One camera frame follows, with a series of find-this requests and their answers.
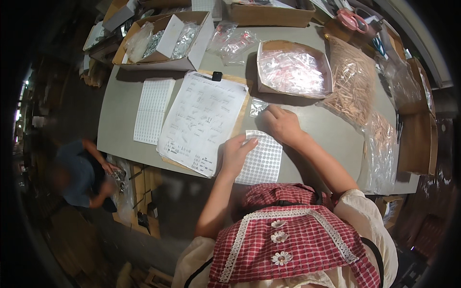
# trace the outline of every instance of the black binder clip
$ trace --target black binder clip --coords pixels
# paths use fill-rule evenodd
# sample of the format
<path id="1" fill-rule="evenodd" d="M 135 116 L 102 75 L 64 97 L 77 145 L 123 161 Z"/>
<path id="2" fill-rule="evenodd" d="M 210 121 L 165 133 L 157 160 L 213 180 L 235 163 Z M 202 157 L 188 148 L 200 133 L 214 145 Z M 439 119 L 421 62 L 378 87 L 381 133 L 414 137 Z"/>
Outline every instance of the black binder clip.
<path id="1" fill-rule="evenodd" d="M 213 77 L 211 78 L 211 80 L 213 81 L 221 81 L 221 78 L 223 77 L 223 73 L 222 72 L 213 72 Z"/>

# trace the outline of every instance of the white blouse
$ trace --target white blouse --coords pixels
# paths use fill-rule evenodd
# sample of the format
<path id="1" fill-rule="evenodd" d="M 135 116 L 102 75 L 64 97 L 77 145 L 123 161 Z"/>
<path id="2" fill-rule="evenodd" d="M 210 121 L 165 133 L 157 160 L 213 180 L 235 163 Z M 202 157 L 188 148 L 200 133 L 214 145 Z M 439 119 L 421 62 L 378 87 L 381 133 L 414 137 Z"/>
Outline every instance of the white blouse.
<path id="1" fill-rule="evenodd" d="M 365 195 L 352 189 L 339 199 L 333 213 L 351 224 L 360 236 L 370 239 L 381 252 L 384 264 L 384 288 L 391 286 L 397 275 L 398 261 L 394 242 L 384 228 L 381 214 L 376 205 Z M 213 256 L 215 241 L 197 237 L 179 257 L 171 288 L 183 288 L 187 279 Z M 364 245 L 366 255 L 379 273 L 376 258 L 371 249 Z M 206 287 L 209 281 L 210 266 L 198 274 L 189 285 L 190 288 Z M 274 279 L 231 284 L 233 288 L 301 288 L 306 284 L 317 284 L 328 288 L 358 288 L 349 266 L 327 271 L 309 273 L 286 279 Z"/>

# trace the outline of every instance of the blue shirt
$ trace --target blue shirt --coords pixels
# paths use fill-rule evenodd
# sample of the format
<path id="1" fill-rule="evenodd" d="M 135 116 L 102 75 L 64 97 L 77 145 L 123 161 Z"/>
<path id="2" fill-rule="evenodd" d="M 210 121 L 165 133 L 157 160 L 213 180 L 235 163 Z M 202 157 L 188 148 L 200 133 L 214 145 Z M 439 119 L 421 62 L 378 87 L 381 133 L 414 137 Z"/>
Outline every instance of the blue shirt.
<path id="1" fill-rule="evenodd" d="M 82 140 L 76 140 L 59 148 L 56 161 L 61 163 L 71 175 L 71 183 L 62 196 L 73 206 L 89 207 L 87 190 L 95 181 L 95 171 L 91 163 L 78 154 L 83 152 Z"/>

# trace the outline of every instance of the red checkered apron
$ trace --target red checkered apron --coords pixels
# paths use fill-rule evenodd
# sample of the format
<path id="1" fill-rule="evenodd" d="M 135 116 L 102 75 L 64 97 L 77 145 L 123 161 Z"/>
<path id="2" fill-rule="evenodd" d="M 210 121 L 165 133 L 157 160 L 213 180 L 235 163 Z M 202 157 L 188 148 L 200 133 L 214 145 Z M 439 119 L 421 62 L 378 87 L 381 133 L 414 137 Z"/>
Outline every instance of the red checkered apron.
<path id="1" fill-rule="evenodd" d="M 332 205 L 325 194 L 322 199 L 322 205 L 315 205 L 314 190 L 302 184 L 249 187 L 243 200 L 246 208 L 280 200 L 296 205 L 262 208 L 220 231 L 208 287 L 290 278 L 346 265 L 359 287 L 379 287 L 379 274 L 368 260 L 359 234 L 330 211 Z M 288 238 L 272 240 L 275 232 L 284 232 Z"/>

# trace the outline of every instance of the paper document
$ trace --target paper document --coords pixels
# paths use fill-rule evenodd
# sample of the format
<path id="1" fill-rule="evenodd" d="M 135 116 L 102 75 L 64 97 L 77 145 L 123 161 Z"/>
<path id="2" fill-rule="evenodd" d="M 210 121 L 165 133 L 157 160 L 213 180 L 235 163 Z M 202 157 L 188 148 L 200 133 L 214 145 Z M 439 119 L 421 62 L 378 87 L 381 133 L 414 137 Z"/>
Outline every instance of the paper document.
<path id="1" fill-rule="evenodd" d="M 157 145 L 174 83 L 173 78 L 150 78 L 144 81 L 136 114 L 134 141 Z"/>
<path id="2" fill-rule="evenodd" d="M 157 152 L 212 177 L 218 148 L 231 136 L 247 92 L 244 84 L 188 72 L 166 117 Z"/>

